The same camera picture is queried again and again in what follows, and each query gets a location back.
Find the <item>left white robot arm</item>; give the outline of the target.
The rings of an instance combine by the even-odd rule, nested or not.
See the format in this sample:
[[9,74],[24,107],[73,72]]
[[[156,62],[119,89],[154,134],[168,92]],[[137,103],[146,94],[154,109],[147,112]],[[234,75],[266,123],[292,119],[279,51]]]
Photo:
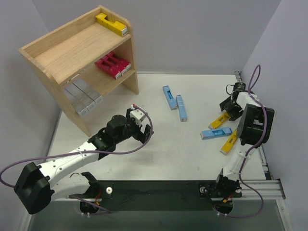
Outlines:
[[142,109],[128,109],[126,116],[115,115],[106,127],[77,148],[76,152],[58,155],[54,160],[24,166],[14,192],[31,215],[43,210],[51,201],[83,194],[92,198],[97,194],[98,181],[89,172],[73,176],[79,168],[116,154],[116,145],[133,137],[145,145],[153,135],[152,123],[141,131],[142,122],[149,116]]

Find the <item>pink toothpaste box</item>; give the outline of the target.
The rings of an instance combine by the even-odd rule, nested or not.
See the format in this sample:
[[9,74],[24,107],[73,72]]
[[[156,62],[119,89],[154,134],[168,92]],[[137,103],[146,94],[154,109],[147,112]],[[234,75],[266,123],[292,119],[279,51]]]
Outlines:
[[95,65],[115,80],[118,80],[122,76],[117,66],[108,60],[100,59],[95,62]]
[[124,58],[117,56],[113,51],[107,54],[108,58],[112,60],[115,64],[120,64],[127,70],[131,69],[131,63]]
[[102,65],[103,70],[116,79],[123,76],[127,72],[127,69],[123,65],[118,64],[109,56],[104,56],[102,58]]

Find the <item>silver toothpaste box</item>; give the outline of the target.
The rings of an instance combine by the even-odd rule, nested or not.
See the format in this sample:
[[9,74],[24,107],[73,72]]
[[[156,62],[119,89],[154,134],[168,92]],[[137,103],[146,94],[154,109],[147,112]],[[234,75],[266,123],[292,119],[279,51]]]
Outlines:
[[96,104],[103,101],[102,95],[92,88],[87,82],[82,79],[77,79],[73,84],[83,91],[87,96],[89,96]]
[[88,113],[87,108],[82,103],[80,103],[74,96],[70,97],[70,102],[79,116],[84,117]]
[[74,84],[68,85],[65,89],[80,103],[82,103],[89,111],[95,107],[95,102]]

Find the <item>yellow toothpaste box front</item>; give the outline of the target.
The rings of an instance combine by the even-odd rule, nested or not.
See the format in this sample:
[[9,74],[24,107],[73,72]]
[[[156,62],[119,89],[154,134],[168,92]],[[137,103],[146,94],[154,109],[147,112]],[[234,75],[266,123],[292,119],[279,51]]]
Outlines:
[[123,37],[128,34],[128,28],[126,25],[119,21],[111,22],[107,19],[107,15],[100,13],[96,15],[97,23],[116,33],[117,35]]

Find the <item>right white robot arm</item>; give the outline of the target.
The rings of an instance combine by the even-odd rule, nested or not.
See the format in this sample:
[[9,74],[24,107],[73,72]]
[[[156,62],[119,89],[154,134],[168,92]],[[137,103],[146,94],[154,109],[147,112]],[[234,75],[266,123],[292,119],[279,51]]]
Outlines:
[[219,105],[222,111],[228,113],[231,121],[240,119],[236,131],[240,142],[213,185],[215,194],[223,197],[224,202],[241,192],[242,171],[257,148],[268,141],[275,115],[274,109],[265,107],[245,87],[242,82],[235,83],[230,96]]

